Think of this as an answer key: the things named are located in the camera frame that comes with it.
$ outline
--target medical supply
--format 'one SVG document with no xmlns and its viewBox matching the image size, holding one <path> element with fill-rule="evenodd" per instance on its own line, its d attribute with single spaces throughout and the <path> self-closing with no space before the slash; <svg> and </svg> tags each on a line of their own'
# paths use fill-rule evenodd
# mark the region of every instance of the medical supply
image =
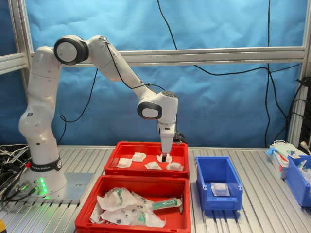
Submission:
<svg viewBox="0 0 311 233">
<path fill-rule="evenodd" d="M 165 224 L 166 220 L 162 221 L 152 211 L 139 211 L 132 225 L 163 228 Z"/>
<path fill-rule="evenodd" d="M 124 208 L 115 211 L 105 211 L 101 214 L 102 219 L 118 224 L 118 225 L 131 225 L 137 213 L 125 211 Z"/>
<path fill-rule="evenodd" d="M 304 160 L 300 164 L 297 165 L 297 168 L 298 168 L 299 171 L 302 171 L 303 166 L 305 165 L 306 162 L 307 162 L 307 160 Z"/>
<path fill-rule="evenodd" d="M 170 198 L 168 200 L 157 201 L 152 203 L 150 210 L 160 210 L 165 208 L 179 207 L 181 206 L 180 199 Z"/>
<path fill-rule="evenodd" d="M 142 205 L 142 206 L 146 206 L 147 209 L 151 208 L 152 203 L 154 203 L 154 201 L 148 200 L 146 198 L 143 198 L 142 196 L 132 192 L 132 195 L 134 198 L 136 198 L 137 200 L 137 205 Z"/>
<path fill-rule="evenodd" d="M 135 152 L 133 155 L 133 162 L 142 162 L 147 157 L 144 153 Z"/>
<path fill-rule="evenodd" d="M 214 196 L 223 196 L 228 197 L 230 196 L 228 185 L 226 183 L 210 183 L 210 187 Z"/>
<path fill-rule="evenodd" d="M 121 158 L 119 159 L 117 168 L 129 168 L 132 164 L 132 159 Z"/>
<path fill-rule="evenodd" d="M 94 210 L 93 210 L 93 212 L 92 212 L 92 215 L 91 215 L 91 217 L 89 218 L 89 220 L 90 220 L 92 223 L 99 223 L 102 213 L 103 213 L 103 210 L 102 210 L 100 204 L 99 204 L 99 203 L 96 203 L 96 205 L 95 205 L 95 207 L 94 207 Z"/>
<path fill-rule="evenodd" d="M 97 196 L 97 201 L 103 210 L 111 212 L 137 204 L 137 200 L 126 188 L 113 188 L 104 198 Z"/>
<path fill-rule="evenodd" d="M 171 171 L 182 171 L 184 170 L 184 167 L 181 166 L 180 163 L 172 162 L 167 164 L 166 169 Z"/>
<path fill-rule="evenodd" d="M 286 179 L 288 170 L 288 160 L 285 159 L 274 147 L 270 147 L 266 154 L 271 159 L 274 168 L 278 171 L 278 175 L 281 179 Z"/>
<path fill-rule="evenodd" d="M 172 162 L 172 157 L 170 156 L 170 154 L 166 154 L 166 161 L 162 161 L 162 157 L 163 157 L 163 154 L 161 154 L 160 156 L 157 155 L 156 158 L 157 160 L 160 162 L 160 163 L 171 163 Z"/>
<path fill-rule="evenodd" d="M 157 162 L 150 162 L 145 164 L 145 167 L 149 170 L 162 170 Z"/>
<path fill-rule="evenodd" d="M 179 207 L 179 212 L 182 214 L 183 213 L 183 201 L 184 201 L 183 195 L 180 195 L 180 201 L 181 201 L 181 205 Z"/>
<path fill-rule="evenodd" d="M 275 143 L 274 148 L 278 151 L 280 155 L 287 159 L 287 156 L 292 157 L 293 159 L 299 159 L 300 155 L 306 155 L 304 152 L 298 150 L 291 143 Z"/>
</svg>

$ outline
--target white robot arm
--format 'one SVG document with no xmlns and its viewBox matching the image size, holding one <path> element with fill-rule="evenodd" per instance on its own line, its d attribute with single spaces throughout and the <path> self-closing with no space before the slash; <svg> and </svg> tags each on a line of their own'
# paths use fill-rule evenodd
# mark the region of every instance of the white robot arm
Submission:
<svg viewBox="0 0 311 233">
<path fill-rule="evenodd" d="M 28 107 L 19 121 L 32 155 L 31 167 L 20 183 L 37 184 L 38 196 L 56 192 L 66 184 L 57 143 L 51 131 L 62 64 L 90 60 L 111 81 L 123 81 L 138 97 L 137 112 L 143 119 L 157 119 L 163 160 L 171 151 L 175 130 L 177 96 L 170 91 L 156 94 L 132 71 L 119 52 L 103 36 L 87 41 L 74 35 L 58 39 L 54 48 L 39 47 L 32 61 L 28 83 Z"/>
</svg>

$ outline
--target blue plastic bin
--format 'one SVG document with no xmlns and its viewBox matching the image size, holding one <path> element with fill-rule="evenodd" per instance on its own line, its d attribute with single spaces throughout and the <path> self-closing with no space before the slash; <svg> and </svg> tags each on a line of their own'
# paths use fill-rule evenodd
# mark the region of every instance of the blue plastic bin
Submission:
<svg viewBox="0 0 311 233">
<path fill-rule="evenodd" d="M 229 157 L 195 157 L 196 185 L 203 210 L 240 210 L 243 187 Z M 214 196 L 210 183 L 227 183 L 230 197 Z"/>
<path fill-rule="evenodd" d="M 307 162 L 304 166 L 306 168 L 311 168 L 311 156 L 300 156 L 300 159 L 292 159 L 288 156 L 288 159 L 289 164 L 286 182 L 300 206 L 311 206 L 310 185 L 297 168 L 297 165 L 305 160 L 307 160 Z"/>
</svg>

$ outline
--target black cable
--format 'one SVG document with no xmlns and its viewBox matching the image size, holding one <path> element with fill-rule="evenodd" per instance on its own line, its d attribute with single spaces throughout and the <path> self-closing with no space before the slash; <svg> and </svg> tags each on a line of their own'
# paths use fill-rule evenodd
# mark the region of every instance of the black cable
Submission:
<svg viewBox="0 0 311 233">
<path fill-rule="evenodd" d="M 297 64 L 297 65 L 294 65 L 294 66 L 291 66 L 291 67 L 286 67 L 286 68 L 283 68 L 283 69 L 278 69 L 278 70 L 275 70 L 275 71 L 271 71 L 270 73 L 279 72 L 279 71 L 286 70 L 286 69 L 289 69 L 289 68 L 297 67 L 299 65 L 300 64 Z"/>
<path fill-rule="evenodd" d="M 92 88 L 91 88 L 91 92 L 90 92 L 90 94 L 89 94 L 88 102 L 87 102 L 85 108 L 83 109 L 82 113 L 80 114 L 80 116 L 79 116 L 77 119 L 73 120 L 73 121 L 68 121 L 68 120 L 66 120 L 66 118 L 65 118 L 65 116 L 64 116 L 63 114 L 61 114 L 61 115 L 59 116 L 59 117 L 65 122 L 65 127 L 64 127 L 63 135 L 62 135 L 61 138 L 58 140 L 57 144 L 59 144 L 59 143 L 61 142 L 61 140 L 62 140 L 62 138 L 63 138 L 63 136 L 64 136 L 64 134 L 65 134 L 65 132 L 66 132 L 67 123 L 76 122 L 77 120 L 79 120 L 79 119 L 82 117 L 83 113 L 85 112 L 85 110 L 86 110 L 86 108 L 87 108 L 87 106 L 88 106 L 88 104 L 89 104 L 89 102 L 90 102 L 90 100 L 91 100 L 91 97 L 92 97 L 92 92 L 93 92 L 93 88 L 94 88 L 94 84 L 95 84 L 97 72 L 98 72 L 98 69 L 96 69 L 96 73 L 95 73 L 95 76 L 94 76 L 94 81 L 93 81 L 93 85 L 92 85 Z"/>
<path fill-rule="evenodd" d="M 174 46 L 175 46 L 175 49 L 177 50 L 177 46 L 176 46 L 176 43 L 175 43 L 175 40 L 174 40 L 174 36 L 173 36 L 173 33 L 171 31 L 171 28 L 166 20 L 166 18 L 164 17 L 163 13 L 162 13 L 162 10 L 161 10 L 161 7 L 160 7 L 160 2 L 159 0 L 157 0 L 157 3 L 158 3 L 158 6 L 159 6 L 159 10 L 160 10 L 160 13 L 163 17 L 163 19 L 165 20 L 167 26 L 168 26 L 168 29 L 170 31 L 170 34 L 171 34 L 171 38 L 173 40 L 173 43 L 174 43 Z M 268 47 L 270 46 L 270 5 L 271 5 L 271 1 L 269 0 L 269 5 L 268 5 Z M 289 68 L 292 68 L 292 67 L 296 67 L 298 65 L 294 65 L 294 66 L 291 66 L 291 67 L 287 67 L 287 68 L 283 68 L 283 69 L 280 69 L 280 70 L 276 70 L 276 71 L 272 71 L 272 72 L 277 72 L 277 71 L 281 71 L 281 70 L 285 70 L 285 69 L 289 69 Z M 275 89 L 275 84 L 274 84 L 274 81 L 273 81 L 273 78 L 272 78 L 272 75 L 270 72 L 270 64 L 268 64 L 268 67 L 258 67 L 258 68 L 255 68 L 255 69 L 250 69 L 250 70 L 246 70 L 246 71 L 241 71 L 241 72 L 233 72 L 233 73 L 223 73 L 223 74 L 214 74 L 214 73 L 211 73 L 211 72 L 208 72 L 207 70 L 197 66 L 197 65 L 194 65 L 196 68 L 204 71 L 205 73 L 207 74 L 210 74 L 210 75 L 213 75 L 213 76 L 223 76 L 223 75 L 232 75 L 232 74 L 243 74 L 243 73 L 247 73 L 247 72 L 250 72 L 250 71 L 254 71 L 254 70 L 257 70 L 257 69 L 265 69 L 268 71 L 268 79 L 269 77 L 271 78 L 271 81 L 272 81 L 272 84 L 273 84 L 273 87 L 274 87 L 274 92 L 275 92 L 275 98 L 276 98 L 276 89 Z M 270 125 L 270 116 L 269 116 L 269 112 L 268 112 L 268 108 L 267 108 L 267 95 L 268 95 L 268 87 L 266 89 L 266 98 L 265 98 L 265 105 L 266 105 L 266 111 L 267 111 L 267 116 L 268 116 L 268 125 L 267 125 L 267 129 L 266 129 L 266 133 L 265 133 L 265 146 L 266 146 L 266 137 L 267 137 L 267 133 L 268 133 L 268 128 L 269 128 L 269 125 Z M 276 105 L 278 107 L 278 109 L 281 111 L 281 113 L 284 115 L 285 117 L 285 128 L 287 129 L 287 125 L 288 125 L 288 120 L 287 120 L 287 117 L 286 115 L 284 114 L 284 112 L 282 111 L 282 109 L 280 108 L 280 106 L 278 105 L 278 102 L 277 102 L 277 98 L 276 98 Z"/>
</svg>

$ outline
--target slotted metal table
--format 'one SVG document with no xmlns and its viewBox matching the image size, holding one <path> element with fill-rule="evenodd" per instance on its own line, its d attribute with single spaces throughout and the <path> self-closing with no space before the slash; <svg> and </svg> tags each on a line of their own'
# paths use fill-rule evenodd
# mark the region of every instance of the slotted metal table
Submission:
<svg viewBox="0 0 311 233">
<path fill-rule="evenodd" d="M 66 172 L 92 172 L 94 178 L 81 204 L 10 203 L 0 212 L 7 231 L 73 233 L 74 221 L 113 146 L 60 146 Z M 195 156 L 229 156 L 244 187 L 240 211 L 202 211 L 196 188 Z M 189 148 L 191 229 L 193 233 L 311 233 L 311 208 L 301 208 L 265 149 Z"/>
</svg>

